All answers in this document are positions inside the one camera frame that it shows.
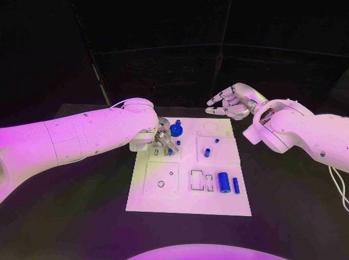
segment rectangular slot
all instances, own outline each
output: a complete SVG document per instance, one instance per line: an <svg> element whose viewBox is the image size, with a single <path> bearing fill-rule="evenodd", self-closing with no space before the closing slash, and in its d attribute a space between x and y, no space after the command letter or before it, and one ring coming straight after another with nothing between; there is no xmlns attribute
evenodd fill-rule
<svg viewBox="0 0 349 260"><path fill-rule="evenodd" d="M213 176L212 175L206 175L206 190L207 191L215 191L213 188Z"/></svg>
<svg viewBox="0 0 349 260"><path fill-rule="evenodd" d="M203 191L203 172L192 171L192 190Z"/></svg>

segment dark table surface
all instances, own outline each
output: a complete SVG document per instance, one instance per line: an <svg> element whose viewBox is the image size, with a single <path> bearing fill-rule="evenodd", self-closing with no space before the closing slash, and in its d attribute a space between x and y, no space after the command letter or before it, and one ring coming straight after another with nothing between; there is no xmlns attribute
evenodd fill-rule
<svg viewBox="0 0 349 260"><path fill-rule="evenodd" d="M62 105L57 117L105 108ZM203 108L160 116L209 118ZM349 259L349 213L327 166L242 136L232 121L252 217L127 212L135 153L124 146L30 178L0 205L0 259L127 259L179 244L222 244L288 259ZM340 173L349 198L349 174Z"/></svg>

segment white cable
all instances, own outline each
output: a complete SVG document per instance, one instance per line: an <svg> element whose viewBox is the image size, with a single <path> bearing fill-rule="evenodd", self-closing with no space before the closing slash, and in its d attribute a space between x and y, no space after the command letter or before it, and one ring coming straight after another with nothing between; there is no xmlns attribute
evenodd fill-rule
<svg viewBox="0 0 349 260"><path fill-rule="evenodd" d="M334 172L336 172L336 174L337 174L337 177L340 178L340 182L342 182L342 191L340 191L340 187L339 187L339 185L337 185L337 182L336 182L336 179L334 179L334 176L333 176L332 168L333 168L333 167L329 166L329 173L330 173L333 182L334 182L334 184L336 184L337 191L340 192L340 195L342 195L342 204L343 204L343 207L346 208L346 211L349 212L349 209L347 209L346 203L345 203L345 202L347 202L347 204L349 204L349 200L347 200L347 198L346 198L346 186L345 186L345 181L343 181L343 179L342 179L342 176L340 176L340 174L339 174L336 168L333 168L333 170L334 170Z"/></svg>
<svg viewBox="0 0 349 260"><path fill-rule="evenodd" d="M118 102L117 104L114 104L109 108L112 108L114 106L119 105L121 103L124 103L125 101L128 101L131 99L124 99L121 102Z"/></svg>

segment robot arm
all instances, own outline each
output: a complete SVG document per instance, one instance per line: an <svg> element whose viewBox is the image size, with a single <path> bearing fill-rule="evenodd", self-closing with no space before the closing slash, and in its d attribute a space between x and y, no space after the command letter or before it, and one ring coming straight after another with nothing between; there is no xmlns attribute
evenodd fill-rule
<svg viewBox="0 0 349 260"><path fill-rule="evenodd" d="M349 173L349 118L314 115L293 100L268 101L242 83L223 90L207 105L220 100L223 107L209 107L206 112L236 120L252 113L252 125L244 131L252 144L262 141L278 153L297 145L316 161Z"/></svg>
<svg viewBox="0 0 349 260"><path fill-rule="evenodd" d="M130 143L131 151L160 142L173 152L166 119L153 103L130 99L124 108L106 108L65 118L0 128L0 203L27 178L44 170Z"/></svg>

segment blue cylinder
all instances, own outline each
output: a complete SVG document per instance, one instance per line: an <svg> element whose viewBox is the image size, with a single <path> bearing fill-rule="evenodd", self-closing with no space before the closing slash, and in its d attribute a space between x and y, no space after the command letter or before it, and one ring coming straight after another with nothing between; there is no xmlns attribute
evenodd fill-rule
<svg viewBox="0 0 349 260"><path fill-rule="evenodd" d="M173 137L179 137L183 133L183 128L179 124L170 125L170 133Z"/></svg>
<svg viewBox="0 0 349 260"><path fill-rule="evenodd" d="M209 155L210 155L210 149L206 148L203 156L205 156L205 157L209 157Z"/></svg>
<svg viewBox="0 0 349 260"><path fill-rule="evenodd" d="M220 193L231 192L229 177L228 177L226 172L219 173L219 190L220 190Z"/></svg>
<svg viewBox="0 0 349 260"><path fill-rule="evenodd" d="M239 191L239 184L238 184L238 179L236 178L232 178L232 183L233 183L235 193L239 194L241 191Z"/></svg>

